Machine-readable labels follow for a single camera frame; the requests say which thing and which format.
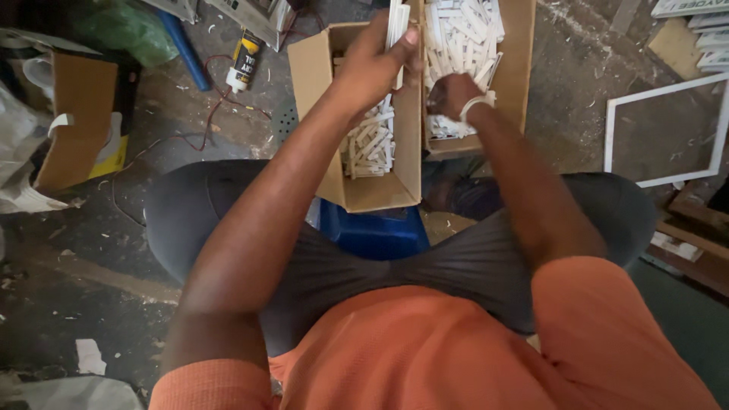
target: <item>electrical wire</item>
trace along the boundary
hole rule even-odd
[[[233,105],[238,105],[238,106],[243,107],[245,109],[250,109],[250,110],[253,110],[253,111],[257,111],[257,112],[261,113],[263,116],[265,116],[267,120],[270,121],[270,119],[271,119],[271,116],[266,111],[263,111],[262,109],[260,109],[258,107],[252,107],[252,106],[248,106],[248,105],[245,105],[245,104],[241,104],[241,103],[239,103],[239,102],[237,102],[235,100],[232,100],[232,99],[228,98],[228,95],[230,95],[230,91],[233,89],[233,87],[230,87],[228,85],[227,88],[225,89],[225,91],[223,91],[218,86],[218,84],[216,84],[215,81],[213,81],[212,76],[210,75],[210,71],[208,70],[208,65],[210,64],[210,62],[213,61],[216,58],[226,58],[226,59],[228,59],[230,61],[233,60],[233,58],[230,57],[229,55],[220,54],[220,55],[213,55],[211,57],[208,57],[208,59],[205,60],[205,63],[203,64],[203,72],[211,80],[211,83],[213,85],[213,88],[215,88],[215,91],[218,93],[218,95],[220,96],[220,98],[210,108],[210,112],[208,113],[207,121],[205,123],[205,131],[203,132],[203,142],[200,144],[200,146],[199,147],[196,147],[185,136],[175,135],[175,136],[169,136],[167,138],[160,138],[157,141],[154,141],[153,143],[151,143],[150,145],[148,145],[142,151],[140,151],[137,155],[134,156],[134,158],[132,158],[132,161],[130,161],[124,168],[120,169],[119,171],[116,171],[114,173],[114,175],[112,175],[112,178],[111,178],[111,182],[112,183],[110,185],[111,185],[111,190],[112,190],[112,203],[114,204],[114,207],[117,209],[117,211],[121,212],[129,220],[131,220],[135,224],[141,226],[142,228],[145,228],[146,225],[144,223],[142,223],[142,222],[139,222],[135,217],[131,216],[129,213],[127,213],[125,210],[123,210],[119,206],[119,203],[117,202],[116,191],[114,190],[114,181],[116,180],[117,175],[119,175],[120,173],[122,173],[122,172],[126,171],[127,169],[129,169],[134,164],[134,161],[137,160],[137,158],[139,158],[141,155],[143,155],[144,153],[146,153],[149,150],[151,150],[155,145],[157,145],[157,144],[159,144],[161,142],[164,142],[164,141],[168,141],[170,139],[181,139],[187,145],[189,145],[191,148],[193,148],[195,151],[202,152],[203,150],[205,150],[205,146],[206,146],[207,141],[208,141],[208,133],[210,132],[210,127],[211,127],[211,124],[212,124],[213,115],[218,110],[218,108],[223,103],[223,101],[225,101],[227,103],[230,103],[230,104],[233,104]]]
[[[293,29],[294,24],[296,23],[296,20],[299,18],[299,16],[302,14],[302,11],[312,12],[314,14],[314,17],[316,18],[316,24],[319,25],[319,31],[324,30],[324,21],[321,19],[321,15],[319,15],[319,13],[316,10],[314,10],[314,9],[299,10],[298,12],[296,12],[296,14],[294,15],[294,18],[291,20],[289,27],[284,30],[284,42],[286,41],[286,38],[289,36],[289,33],[297,34],[297,35],[299,35],[301,37],[305,37],[305,38],[313,36],[313,34],[307,34],[307,33],[303,33],[301,31]]]
[[[316,10],[311,9],[310,11],[312,11],[314,13],[314,17],[316,18],[316,23],[319,26],[319,30],[320,31],[323,31],[324,30],[324,21],[321,19],[321,15],[319,15],[319,13]],[[311,37],[312,36],[312,34],[303,33],[301,31],[294,30],[292,28],[293,25],[294,25],[294,23],[296,23],[296,20],[299,18],[299,14],[300,14],[299,12],[296,12],[294,18],[291,20],[291,23],[289,24],[289,27],[284,31],[284,42],[286,41],[286,38],[288,37],[289,32],[290,33],[293,33],[293,34],[298,34],[298,35],[303,36],[303,37]],[[210,75],[210,71],[208,70],[208,65],[210,64],[210,62],[213,61],[213,60],[215,60],[215,59],[217,59],[217,58],[225,58],[225,59],[230,60],[230,61],[233,60],[233,58],[230,57],[229,55],[218,54],[218,55],[212,55],[212,56],[208,57],[205,60],[205,63],[203,63],[203,72],[211,80],[211,84],[213,85],[213,88],[218,93],[218,95],[220,96],[220,98],[218,98],[218,101],[216,101],[215,104],[213,104],[213,106],[210,108],[210,112],[208,113],[208,117],[207,117],[207,120],[206,120],[206,123],[205,123],[205,131],[203,132],[203,141],[200,144],[200,146],[199,147],[196,147],[185,136],[175,135],[175,136],[169,136],[167,138],[160,138],[157,141],[154,141],[153,143],[151,143],[150,145],[148,145],[146,148],[144,148],[139,153],[137,153],[137,155],[134,155],[134,158],[132,158],[132,160],[124,168],[120,169],[119,171],[116,171],[114,173],[114,175],[112,175],[112,178],[111,178],[111,182],[112,183],[110,185],[111,185],[111,190],[112,190],[112,203],[114,204],[114,207],[117,209],[117,211],[119,211],[121,214],[123,214],[125,217],[127,217],[130,221],[132,221],[135,224],[141,226],[142,228],[145,228],[147,225],[145,223],[143,223],[143,222],[139,222],[135,217],[133,217],[131,214],[129,214],[128,212],[126,212],[124,209],[122,209],[119,206],[119,203],[117,202],[116,191],[114,189],[114,181],[116,180],[117,176],[119,174],[121,174],[122,172],[126,171],[127,169],[129,169],[134,164],[134,162],[137,160],[137,158],[139,158],[140,156],[142,156],[144,153],[149,152],[149,150],[151,150],[153,147],[155,147],[159,143],[164,142],[164,141],[168,141],[170,139],[181,139],[187,145],[189,145],[191,148],[193,148],[195,151],[202,152],[203,150],[205,150],[205,146],[206,146],[207,141],[208,141],[208,133],[210,131],[210,127],[211,127],[211,124],[212,124],[213,115],[218,110],[218,108],[220,108],[220,105],[223,102],[227,102],[229,104],[237,105],[237,106],[243,107],[245,109],[250,109],[252,111],[257,111],[257,112],[261,113],[261,115],[265,116],[267,120],[269,120],[269,121],[271,120],[271,116],[266,111],[263,111],[262,109],[260,109],[258,107],[248,106],[248,105],[242,104],[240,102],[237,102],[235,100],[232,100],[232,99],[228,98],[228,96],[230,95],[230,92],[233,90],[233,87],[231,87],[231,86],[228,85],[227,88],[225,89],[225,91],[223,91],[218,86],[218,84],[215,83],[215,81],[213,80],[212,76]]]

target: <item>dirty floor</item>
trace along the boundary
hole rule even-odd
[[[560,172],[601,170],[609,98],[676,81],[645,47],[654,27],[650,2],[640,2],[627,34],[609,30],[620,2],[537,3],[526,137]],[[372,13],[355,0],[314,4],[326,24],[367,20]],[[204,1],[198,14],[198,24],[184,27],[201,58],[231,54],[240,28]],[[295,28],[318,31],[312,15],[300,17]],[[300,39],[291,34],[286,43]],[[252,87],[236,99],[272,112],[293,95],[286,47],[279,53],[265,48],[260,60]],[[228,66],[211,63],[217,82],[223,83]],[[144,70],[128,158],[174,135],[199,144],[216,100],[214,92],[195,89],[179,58]],[[270,158],[278,147],[268,121],[256,112],[224,104],[213,124],[203,152],[172,139],[140,156],[115,181],[119,206],[141,220],[144,194],[161,174],[201,160]],[[678,136],[672,143],[685,142]],[[641,155],[651,158],[649,150]],[[76,375],[74,340],[95,339],[108,363],[106,375],[129,382],[148,401],[179,284],[152,257],[144,229],[114,208],[108,180],[63,193],[63,199],[85,200],[78,209],[2,218],[9,260],[2,275],[9,281],[0,290],[0,365],[24,379]],[[658,199],[670,193],[666,187],[651,191]],[[424,213],[424,222],[431,243],[472,223],[445,213]]]

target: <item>plastic bag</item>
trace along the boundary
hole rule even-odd
[[[179,54],[160,19],[131,0],[101,0],[83,14],[74,18],[78,35],[110,50],[127,50],[142,66],[158,66]]]

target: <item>bracelet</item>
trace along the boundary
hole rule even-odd
[[[478,103],[484,103],[484,104],[488,104],[488,105],[493,104],[491,102],[491,98],[489,98],[487,96],[478,96],[478,97],[471,98],[471,100],[468,101],[466,103],[466,105],[463,106],[463,109],[461,110],[461,122],[462,123],[468,122],[468,121],[466,121],[466,114],[468,114],[468,110],[471,109],[471,107],[473,107],[474,105],[476,105]]]

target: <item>gray shorts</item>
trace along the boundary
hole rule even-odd
[[[193,163],[154,182],[144,202],[147,237],[172,276],[184,283],[210,233],[266,163]],[[570,174],[564,181],[605,239],[607,258],[620,266],[638,258],[650,243],[657,218],[640,188],[605,173]],[[281,283],[260,312],[268,355],[296,347],[335,304],[369,290],[402,285],[470,299],[515,332],[533,333],[531,272],[498,192],[490,178],[461,181],[448,199],[450,209],[479,222],[400,260],[350,255],[304,223]]]

